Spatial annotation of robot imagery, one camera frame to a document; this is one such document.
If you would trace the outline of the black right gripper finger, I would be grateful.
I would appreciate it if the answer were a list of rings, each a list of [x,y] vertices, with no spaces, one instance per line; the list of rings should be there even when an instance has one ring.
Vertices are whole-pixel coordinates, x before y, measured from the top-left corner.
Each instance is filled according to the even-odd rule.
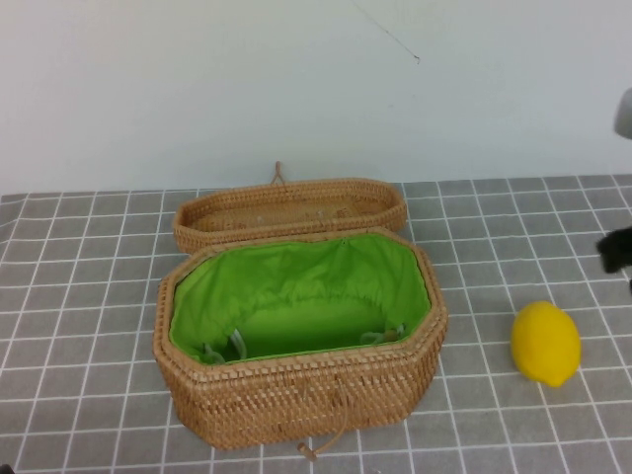
[[[596,243],[601,265],[607,274],[615,274],[632,263],[632,229],[613,230]]]

